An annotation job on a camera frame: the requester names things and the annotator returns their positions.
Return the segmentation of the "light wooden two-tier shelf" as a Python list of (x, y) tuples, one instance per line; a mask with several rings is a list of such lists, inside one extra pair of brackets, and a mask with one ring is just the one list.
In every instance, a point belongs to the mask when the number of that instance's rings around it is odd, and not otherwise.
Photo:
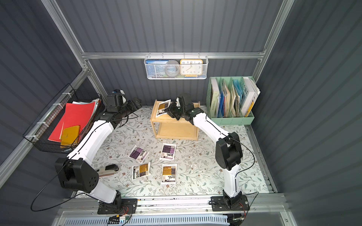
[(198, 140), (199, 129), (184, 118), (176, 120), (169, 115), (156, 117), (158, 105), (161, 101), (155, 100), (150, 122), (156, 138)]

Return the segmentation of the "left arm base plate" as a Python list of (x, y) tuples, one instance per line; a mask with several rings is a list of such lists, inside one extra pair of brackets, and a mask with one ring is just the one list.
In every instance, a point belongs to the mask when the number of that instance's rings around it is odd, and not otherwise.
[(137, 208), (138, 199), (115, 199), (113, 203), (99, 202), (97, 214), (99, 215), (121, 215), (134, 214)]

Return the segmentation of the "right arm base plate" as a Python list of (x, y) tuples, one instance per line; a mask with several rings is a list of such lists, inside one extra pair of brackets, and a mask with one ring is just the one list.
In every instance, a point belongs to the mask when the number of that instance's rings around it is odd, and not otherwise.
[(248, 211), (249, 201), (246, 195), (239, 195), (234, 198), (228, 196), (212, 196), (209, 201), (213, 211)]

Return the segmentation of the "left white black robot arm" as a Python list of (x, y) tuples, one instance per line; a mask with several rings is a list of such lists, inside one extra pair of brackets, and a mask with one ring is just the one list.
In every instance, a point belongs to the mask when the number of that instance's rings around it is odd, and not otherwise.
[(105, 109), (95, 117), (88, 134), (66, 158), (59, 158), (55, 163), (62, 188), (83, 191), (103, 203), (114, 203), (120, 197), (118, 191), (100, 181), (92, 162), (103, 142), (122, 119), (141, 107), (139, 98), (126, 100), (120, 90), (107, 96)]

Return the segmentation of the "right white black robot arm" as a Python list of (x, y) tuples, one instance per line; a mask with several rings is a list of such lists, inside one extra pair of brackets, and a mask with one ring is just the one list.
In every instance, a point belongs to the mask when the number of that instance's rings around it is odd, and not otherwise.
[(184, 93), (166, 108), (167, 114), (186, 121), (202, 130), (215, 143), (215, 159), (224, 172), (224, 204), (229, 208), (236, 205), (242, 197), (237, 173), (243, 157), (239, 136), (228, 132), (214, 123), (199, 107), (195, 107), (189, 94)]

